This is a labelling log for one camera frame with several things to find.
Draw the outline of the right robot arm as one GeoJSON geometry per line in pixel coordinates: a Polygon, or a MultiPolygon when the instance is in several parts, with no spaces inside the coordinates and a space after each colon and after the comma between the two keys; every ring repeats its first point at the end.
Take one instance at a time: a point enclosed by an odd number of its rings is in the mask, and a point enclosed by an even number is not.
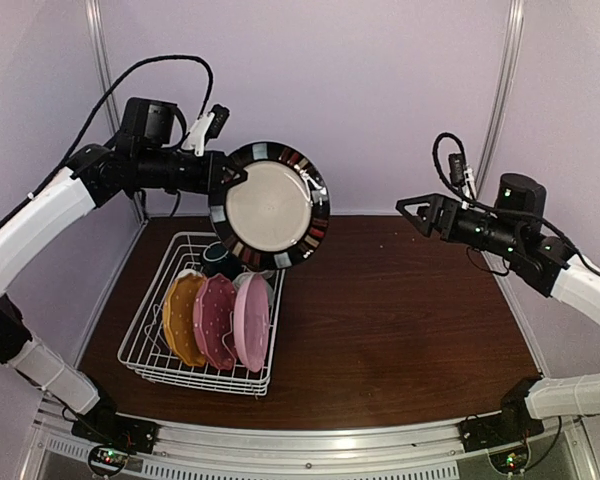
{"type": "MultiPolygon", "coordinates": [[[[547,236],[541,217],[546,189],[532,178],[505,173],[493,207],[441,194],[402,199],[397,211],[422,235],[489,252],[544,297],[581,312],[600,326],[600,269],[562,233],[547,236]]],[[[557,416],[600,415],[600,373],[543,377],[520,383],[493,419],[499,440],[515,440],[531,424],[557,416]]]]}

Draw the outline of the black rimmed cream plate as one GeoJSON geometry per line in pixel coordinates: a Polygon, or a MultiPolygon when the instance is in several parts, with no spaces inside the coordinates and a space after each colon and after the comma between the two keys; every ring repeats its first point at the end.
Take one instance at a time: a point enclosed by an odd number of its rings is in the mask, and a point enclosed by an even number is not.
{"type": "Polygon", "coordinates": [[[253,271],[285,270],[316,253],[325,239],[330,198],[310,159],[273,141],[229,155],[247,179],[208,197],[211,224],[228,252],[253,271]]]}

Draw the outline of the dark pink polka dot plate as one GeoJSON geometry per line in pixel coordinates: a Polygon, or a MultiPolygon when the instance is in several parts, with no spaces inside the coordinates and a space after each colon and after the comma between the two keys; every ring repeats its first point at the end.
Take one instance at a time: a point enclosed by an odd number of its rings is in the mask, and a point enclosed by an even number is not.
{"type": "Polygon", "coordinates": [[[216,370],[232,370],[237,353],[233,340],[232,315],[236,290],[222,274],[207,278],[199,289],[193,308],[193,330],[198,349],[216,370]]]}

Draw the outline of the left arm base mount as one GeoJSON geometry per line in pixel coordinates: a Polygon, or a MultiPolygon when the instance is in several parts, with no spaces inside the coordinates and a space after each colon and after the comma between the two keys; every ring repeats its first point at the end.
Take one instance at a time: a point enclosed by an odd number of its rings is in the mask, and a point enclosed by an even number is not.
{"type": "Polygon", "coordinates": [[[153,421],[119,414],[114,400],[107,394],[101,394],[91,410],[77,415],[71,433],[76,437],[114,446],[132,454],[151,454],[158,430],[158,424],[153,421]]]}

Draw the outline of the aluminium front rail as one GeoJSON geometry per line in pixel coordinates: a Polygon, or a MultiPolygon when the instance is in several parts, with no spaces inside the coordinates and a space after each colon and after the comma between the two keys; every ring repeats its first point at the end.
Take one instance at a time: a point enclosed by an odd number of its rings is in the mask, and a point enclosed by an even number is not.
{"type": "MultiPolygon", "coordinates": [[[[71,435],[55,402],[43,400],[16,479],[98,479],[87,465],[93,442],[71,435]]],[[[580,420],[545,422],[527,440],[521,475],[500,473],[496,449],[468,452],[453,419],[348,430],[249,430],[158,422],[152,453],[138,453],[112,479],[600,479],[580,420]]]]}

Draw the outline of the dark green mug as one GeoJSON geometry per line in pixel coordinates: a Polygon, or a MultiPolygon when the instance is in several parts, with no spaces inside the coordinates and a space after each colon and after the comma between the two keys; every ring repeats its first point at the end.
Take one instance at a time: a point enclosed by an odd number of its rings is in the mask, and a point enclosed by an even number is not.
{"type": "Polygon", "coordinates": [[[200,262],[202,273],[208,278],[221,274],[233,281],[243,272],[241,262],[220,241],[209,244],[203,250],[200,262]]]}

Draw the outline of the yellow polka dot plate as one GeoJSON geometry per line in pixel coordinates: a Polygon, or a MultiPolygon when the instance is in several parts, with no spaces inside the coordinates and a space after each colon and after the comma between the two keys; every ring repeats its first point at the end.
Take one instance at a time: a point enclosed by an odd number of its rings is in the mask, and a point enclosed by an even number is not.
{"type": "Polygon", "coordinates": [[[193,269],[185,269],[171,283],[162,309],[162,328],[167,345],[176,357],[189,367],[206,364],[194,335],[193,309],[197,293],[206,277],[193,269]]]}

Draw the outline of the light blue bowl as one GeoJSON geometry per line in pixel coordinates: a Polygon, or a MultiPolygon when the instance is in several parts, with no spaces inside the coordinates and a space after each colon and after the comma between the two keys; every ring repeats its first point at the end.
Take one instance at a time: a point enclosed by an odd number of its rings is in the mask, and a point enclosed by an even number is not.
{"type": "Polygon", "coordinates": [[[247,288],[250,285],[252,278],[254,277],[253,272],[243,272],[239,274],[233,280],[233,286],[237,292],[239,292],[243,288],[247,288]]]}

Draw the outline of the left aluminium frame post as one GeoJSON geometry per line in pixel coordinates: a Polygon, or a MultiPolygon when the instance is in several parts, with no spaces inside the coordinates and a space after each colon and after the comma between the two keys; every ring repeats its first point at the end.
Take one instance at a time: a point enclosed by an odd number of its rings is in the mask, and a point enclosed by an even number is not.
{"type": "MultiPolygon", "coordinates": [[[[113,77],[107,52],[101,2],[99,0],[85,0],[84,5],[97,77],[100,89],[105,93],[112,86],[113,77]]],[[[121,116],[114,94],[111,94],[105,100],[102,109],[104,110],[110,133],[116,133],[120,127],[121,116]]]]}

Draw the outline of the white and brown cup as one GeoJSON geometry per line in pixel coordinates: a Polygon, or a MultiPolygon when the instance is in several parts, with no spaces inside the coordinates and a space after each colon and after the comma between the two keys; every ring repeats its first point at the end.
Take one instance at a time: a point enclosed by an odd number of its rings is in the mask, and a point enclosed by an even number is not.
{"type": "Polygon", "coordinates": [[[269,280],[274,277],[276,272],[274,270],[264,270],[264,271],[259,271],[258,274],[261,275],[265,280],[269,280]]]}

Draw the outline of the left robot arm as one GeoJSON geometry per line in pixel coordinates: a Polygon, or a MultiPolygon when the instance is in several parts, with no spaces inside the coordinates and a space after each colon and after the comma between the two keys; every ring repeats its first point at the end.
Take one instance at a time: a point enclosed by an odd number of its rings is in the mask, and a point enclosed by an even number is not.
{"type": "Polygon", "coordinates": [[[73,412],[103,444],[124,433],[118,415],[101,404],[103,393],[84,374],[46,346],[22,321],[7,289],[21,271],[60,233],[118,193],[144,189],[210,197],[243,183],[246,171],[208,141],[221,133],[230,111],[216,104],[169,145],[172,126],[183,122],[173,103],[131,98],[120,129],[103,145],[72,154],[37,194],[0,227],[0,364],[7,364],[73,412]]]}

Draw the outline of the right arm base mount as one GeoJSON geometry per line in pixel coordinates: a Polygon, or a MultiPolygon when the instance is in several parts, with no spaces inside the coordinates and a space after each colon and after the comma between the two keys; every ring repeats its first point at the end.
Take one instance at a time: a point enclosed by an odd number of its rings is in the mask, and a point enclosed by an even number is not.
{"type": "Polygon", "coordinates": [[[531,418],[525,403],[529,390],[539,380],[536,376],[517,382],[502,397],[499,413],[470,415],[461,421],[458,430],[464,451],[491,449],[542,434],[543,422],[531,418]]]}

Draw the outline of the aluminium frame post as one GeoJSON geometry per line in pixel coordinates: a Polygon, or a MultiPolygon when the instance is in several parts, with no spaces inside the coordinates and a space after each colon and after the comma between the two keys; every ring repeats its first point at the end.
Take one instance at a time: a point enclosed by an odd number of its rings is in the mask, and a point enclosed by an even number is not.
{"type": "MultiPolygon", "coordinates": [[[[84,5],[97,77],[100,89],[105,93],[112,86],[113,77],[107,52],[101,2],[99,0],[85,0],[84,5]]],[[[110,133],[116,133],[120,127],[121,116],[114,94],[111,94],[105,100],[102,109],[104,110],[110,133]]]]}
{"type": "Polygon", "coordinates": [[[513,88],[524,30],[524,6],[525,2],[523,0],[511,0],[509,2],[499,75],[476,173],[478,195],[484,192],[486,186],[513,88]]]}

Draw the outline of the right aluminium frame post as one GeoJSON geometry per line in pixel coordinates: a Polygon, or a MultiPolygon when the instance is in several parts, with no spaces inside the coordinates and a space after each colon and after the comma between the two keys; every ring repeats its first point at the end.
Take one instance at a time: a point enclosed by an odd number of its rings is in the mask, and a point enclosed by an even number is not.
{"type": "Polygon", "coordinates": [[[509,2],[499,75],[476,173],[478,195],[484,192],[486,186],[513,88],[524,30],[524,6],[525,2],[523,0],[511,0],[509,2]]]}

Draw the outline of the light pink plate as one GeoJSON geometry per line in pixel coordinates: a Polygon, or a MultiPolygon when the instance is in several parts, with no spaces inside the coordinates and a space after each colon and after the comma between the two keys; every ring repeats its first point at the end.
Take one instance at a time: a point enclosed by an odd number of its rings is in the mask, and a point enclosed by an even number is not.
{"type": "Polygon", "coordinates": [[[254,273],[250,285],[237,292],[233,334],[240,362],[251,372],[262,370],[269,343],[269,284],[254,273]]]}

